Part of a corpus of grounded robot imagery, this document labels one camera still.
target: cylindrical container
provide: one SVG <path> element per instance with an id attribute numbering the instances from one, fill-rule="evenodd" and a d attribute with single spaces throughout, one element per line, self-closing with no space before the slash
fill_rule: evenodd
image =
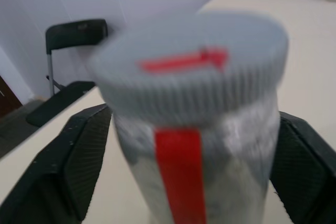
<path id="1" fill-rule="evenodd" d="M 274 20 L 215 12 L 125 31 L 92 60 L 158 223 L 262 222 L 287 50 Z"/>

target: red tab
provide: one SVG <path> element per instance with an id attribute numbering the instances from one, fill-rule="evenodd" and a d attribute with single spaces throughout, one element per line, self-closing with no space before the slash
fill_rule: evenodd
<path id="1" fill-rule="evenodd" d="M 206 224 L 198 130 L 157 130 L 155 153 L 175 224 Z"/>
<path id="2" fill-rule="evenodd" d="M 151 73 L 181 71 L 186 69 L 199 68 L 205 65 L 214 65 L 222 70 L 228 58 L 224 49 L 204 49 L 189 54 L 175 55 L 155 60 L 144 60 L 140 62 L 142 69 Z"/>

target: brown door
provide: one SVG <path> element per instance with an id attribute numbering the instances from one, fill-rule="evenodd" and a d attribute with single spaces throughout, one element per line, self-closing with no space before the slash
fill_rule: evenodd
<path id="1" fill-rule="evenodd" d="M 20 101 L 0 76 L 0 118 L 21 106 Z"/>

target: table surface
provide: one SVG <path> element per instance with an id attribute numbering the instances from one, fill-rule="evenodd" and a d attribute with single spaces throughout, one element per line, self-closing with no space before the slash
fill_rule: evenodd
<path id="1" fill-rule="evenodd" d="M 268 13 L 286 27 L 290 53 L 279 89 L 280 110 L 307 120 L 336 149 L 336 3 L 325 0 L 212 0 L 202 10 L 246 9 Z M 56 116 L 0 161 L 0 202 L 35 155 L 75 113 L 103 100 L 97 88 Z M 153 224 L 110 127 L 103 167 L 84 223 Z M 264 224 L 290 224 L 270 189 Z"/>

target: floor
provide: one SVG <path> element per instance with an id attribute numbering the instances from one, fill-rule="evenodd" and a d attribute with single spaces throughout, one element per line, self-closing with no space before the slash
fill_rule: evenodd
<path id="1" fill-rule="evenodd" d="M 26 116 L 43 101 L 35 100 L 0 119 L 0 158 L 17 147 L 39 128 L 26 122 Z"/>

